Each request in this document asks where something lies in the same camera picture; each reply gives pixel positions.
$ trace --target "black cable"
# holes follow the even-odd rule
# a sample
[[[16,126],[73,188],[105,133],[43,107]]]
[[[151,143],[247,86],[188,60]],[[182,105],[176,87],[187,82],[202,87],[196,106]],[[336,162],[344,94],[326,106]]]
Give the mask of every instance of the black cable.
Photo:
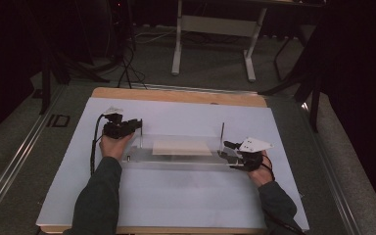
[[[96,144],[97,144],[97,141],[100,139],[100,138],[97,138],[97,132],[99,130],[99,122],[102,117],[104,117],[104,115],[100,115],[99,118],[97,118],[96,128],[94,130],[94,138],[91,143],[90,175],[93,175],[94,173],[94,159],[95,159],[95,153],[96,153]]]
[[[156,40],[156,39],[159,39],[159,38],[162,38],[162,37],[175,37],[175,34],[170,34],[169,32],[168,33],[150,33],[150,34],[139,34],[141,37],[153,37],[155,36],[156,38],[152,39],[152,40],[149,40],[149,41],[145,41],[145,42],[138,42],[138,43],[148,43],[148,42],[151,42],[153,40]],[[186,35],[196,35],[196,36],[200,36],[202,39],[199,39],[199,40],[196,40],[194,38],[190,38],[190,37],[187,37]],[[181,41],[184,42],[184,41],[190,41],[194,44],[232,44],[232,43],[235,43],[237,42],[238,40],[240,40],[240,36],[235,36],[235,35],[227,35],[225,36],[223,39],[220,39],[220,40],[216,40],[216,39],[213,39],[212,38],[212,34],[210,33],[203,33],[203,32],[194,32],[194,31],[189,31],[189,32],[186,32],[182,35],[181,37]]]
[[[261,154],[261,156],[264,157],[264,158],[267,158],[268,162],[270,163],[270,166],[268,166],[267,164],[264,164],[263,162],[261,162],[261,166],[263,166],[266,169],[268,169],[268,171],[271,174],[271,178],[272,178],[273,181],[276,180],[276,178],[274,177],[274,173],[273,173],[273,164],[271,163],[271,159],[268,156],[264,155],[264,154]]]
[[[140,71],[137,71],[132,65],[132,61],[133,61],[133,58],[134,58],[134,52],[133,52],[133,49],[130,48],[128,45],[125,46],[131,53],[131,56],[130,56],[130,60],[127,60],[125,57],[123,57],[123,66],[124,66],[124,71],[121,73],[121,76],[120,76],[120,79],[118,80],[118,84],[117,84],[117,88],[120,88],[120,84],[121,84],[121,81],[123,80],[123,77],[124,75],[126,74],[126,77],[127,77],[127,82],[129,84],[129,87],[130,89],[132,88],[132,85],[131,85],[131,80],[130,80],[130,77],[129,77],[129,74],[128,74],[128,70],[131,69],[133,71],[133,74],[136,76],[137,78],[137,82],[140,82],[142,83],[142,85],[145,87],[145,89],[148,89],[148,87],[146,86],[144,80],[145,80],[145,74],[143,72],[140,72]],[[137,73],[140,73],[143,75],[143,78],[141,79],[139,77],[139,75]]]

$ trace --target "gray carpet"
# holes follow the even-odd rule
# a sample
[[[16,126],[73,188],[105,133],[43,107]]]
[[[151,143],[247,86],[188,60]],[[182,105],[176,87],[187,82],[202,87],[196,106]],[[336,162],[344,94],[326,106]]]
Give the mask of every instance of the gray carpet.
[[[200,41],[198,36],[189,36],[185,36],[179,76],[170,74],[174,42],[167,37],[137,44],[132,67],[145,74],[144,82],[147,84],[248,91],[262,90],[278,84],[271,62],[282,42],[275,38],[262,38],[258,41],[253,55],[258,81],[250,83],[246,78],[241,53],[241,50],[247,48],[248,40],[204,45],[192,42]],[[137,37],[139,42],[151,39],[152,37]],[[283,75],[292,67],[301,50],[298,41],[291,41],[279,60]],[[126,58],[130,60],[129,52],[126,53]],[[74,77],[51,110],[54,115],[71,116],[69,127],[45,127],[42,131],[0,205],[0,234],[35,234],[38,231],[34,223],[41,203],[88,97],[97,86],[117,86],[122,71],[123,68],[118,68],[102,72],[101,74],[109,72],[103,77],[110,79],[110,83],[96,83]],[[132,81],[138,80],[134,73],[130,75]],[[34,81],[36,78],[39,78],[39,74],[33,78]],[[126,87],[127,83],[123,81],[121,86]],[[269,98],[267,104],[273,110],[299,191],[303,194],[302,200],[310,226],[307,234],[347,234],[327,184],[319,150],[314,147],[316,138],[321,140],[330,157],[361,234],[376,234],[376,196],[327,97],[321,97],[319,134],[313,134],[307,127],[305,115],[290,99],[295,89],[296,87],[292,87],[280,92],[276,97]],[[37,119],[38,112],[39,101],[27,99],[0,125],[0,172],[22,144],[23,138]]]

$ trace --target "table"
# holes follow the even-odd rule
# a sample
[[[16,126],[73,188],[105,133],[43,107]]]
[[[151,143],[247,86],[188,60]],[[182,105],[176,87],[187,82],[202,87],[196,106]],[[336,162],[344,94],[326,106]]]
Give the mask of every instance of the table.
[[[301,3],[294,0],[240,0],[240,1],[220,1],[220,3],[232,4],[260,4],[261,10],[258,13],[256,21],[239,21],[230,19],[206,18],[198,16],[186,16],[182,14],[182,1],[178,0],[177,21],[176,21],[176,45],[173,54],[172,70],[173,75],[179,75],[179,67],[181,64],[181,32],[196,31],[205,33],[216,33],[234,36],[250,37],[249,49],[243,52],[244,62],[246,65],[247,77],[250,82],[256,81],[255,69],[252,61],[252,54],[255,50],[256,43],[259,38],[259,32],[263,25],[264,16],[268,6],[272,5],[288,5],[288,6],[304,6],[304,7],[320,7],[323,4]]]
[[[276,165],[277,181],[298,207],[295,220],[303,229],[308,229],[276,124],[263,98],[250,93],[97,88],[87,103],[37,219],[36,224],[42,231],[60,233],[71,226],[73,204],[90,176],[88,158],[94,124],[97,116],[110,105],[121,105],[124,118],[141,118],[148,113],[143,117],[144,133],[158,133],[168,128],[165,132],[172,134],[174,120],[197,123],[200,119],[205,127],[190,128],[188,134],[196,136],[199,131],[210,134],[215,126],[220,129],[219,120],[226,119],[227,126],[231,126],[226,128],[227,138],[242,138],[244,134],[267,138],[275,145],[268,150],[268,155]],[[244,123],[255,119],[258,122],[253,126],[239,124],[233,128],[233,117]],[[155,118],[155,121],[149,121],[149,118]],[[228,167],[216,171],[124,167],[117,233],[262,233],[264,221],[258,201],[259,194],[247,175]]]

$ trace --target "cable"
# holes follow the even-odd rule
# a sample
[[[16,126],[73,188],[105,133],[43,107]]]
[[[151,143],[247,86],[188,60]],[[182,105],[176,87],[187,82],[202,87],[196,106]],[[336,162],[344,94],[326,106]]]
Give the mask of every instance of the cable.
[[[166,32],[166,33],[164,33],[164,34],[162,34],[162,35],[160,35],[160,36],[157,36],[157,37],[155,37],[155,38],[152,38],[152,39],[150,39],[150,40],[148,40],[148,41],[143,41],[143,42],[141,42],[141,41],[136,41],[136,43],[138,43],[138,44],[149,43],[149,42],[155,41],[155,40],[157,40],[157,39],[159,39],[159,38],[162,38],[162,37],[165,37],[165,36],[167,36],[167,35],[170,35],[170,34],[173,33],[173,32],[175,32],[175,30],[172,30],[172,31]]]
[[[143,36],[143,35],[152,35],[152,36],[155,36],[155,35],[162,35],[164,34],[163,32],[140,32],[138,34],[135,35],[135,37],[138,37],[138,36]]]
[[[132,61],[133,61],[133,58],[134,58],[134,52],[132,50],[132,48],[130,48],[129,46],[125,46],[131,53],[131,56],[130,56],[130,60],[127,60],[125,57],[123,57],[123,67],[124,67],[124,71],[121,73],[120,75],[120,78],[118,80],[118,84],[117,84],[117,88],[120,88],[120,84],[121,84],[121,81],[123,80],[123,77],[124,75],[126,74],[126,77],[127,77],[127,82],[129,84],[129,87],[130,89],[132,88],[132,85],[131,85],[131,80],[130,80],[130,77],[129,77],[129,74],[128,74],[128,69],[131,69],[133,71],[133,74],[136,76],[138,82],[142,83],[142,85],[145,87],[145,89],[148,89],[148,87],[146,86],[144,80],[145,80],[145,74],[143,72],[140,72],[140,71],[137,71],[132,65]]]
[[[100,138],[97,138],[97,132],[99,130],[99,122],[100,122],[100,119],[103,117],[104,115],[100,115],[99,118],[97,118],[97,122],[96,122],[96,128],[94,130],[94,138],[93,138],[93,141],[91,143],[91,155],[90,155],[90,175],[93,175],[94,173],[94,159],[95,159],[95,153],[96,153],[96,144],[97,144],[97,141],[100,139]]]

